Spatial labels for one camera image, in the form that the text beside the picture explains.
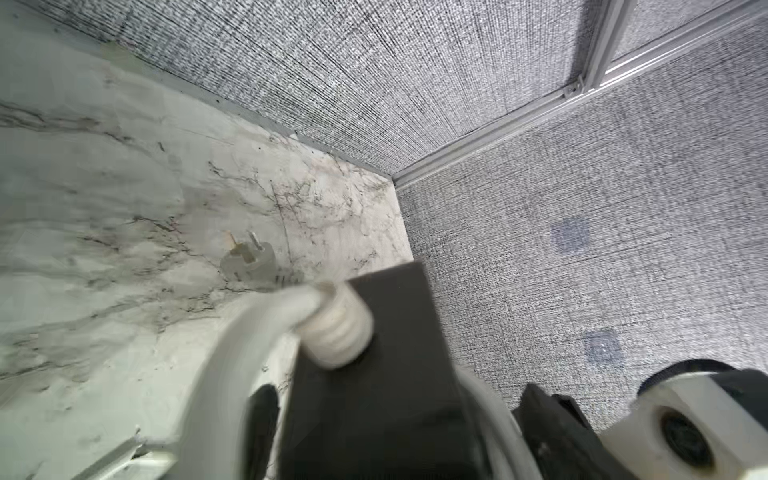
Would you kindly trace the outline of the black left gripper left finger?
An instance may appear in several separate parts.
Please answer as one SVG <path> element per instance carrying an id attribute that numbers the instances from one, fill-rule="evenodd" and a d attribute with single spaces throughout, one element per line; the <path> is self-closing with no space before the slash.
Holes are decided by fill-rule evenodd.
<path id="1" fill-rule="evenodd" d="M 249 399 L 244 450 L 244 478 L 261 480 L 271 456 L 280 413 L 273 384 L 261 385 Z"/>

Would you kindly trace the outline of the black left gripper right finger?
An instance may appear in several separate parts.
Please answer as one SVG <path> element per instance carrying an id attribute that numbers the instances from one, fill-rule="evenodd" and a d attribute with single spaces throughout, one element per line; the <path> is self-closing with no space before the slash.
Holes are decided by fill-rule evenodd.
<path id="1" fill-rule="evenodd" d="M 544 479 L 633 479 L 602 444 L 576 401 L 526 385 L 513 415 Z"/>

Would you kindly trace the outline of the black and white power strip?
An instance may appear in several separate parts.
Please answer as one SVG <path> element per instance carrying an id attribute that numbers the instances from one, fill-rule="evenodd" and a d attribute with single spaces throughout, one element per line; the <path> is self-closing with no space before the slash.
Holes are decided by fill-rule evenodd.
<path id="1" fill-rule="evenodd" d="M 169 477 L 245 479 L 264 384 L 282 479 L 540 477 L 504 401 L 453 365 L 419 263 L 251 299 L 193 388 Z"/>

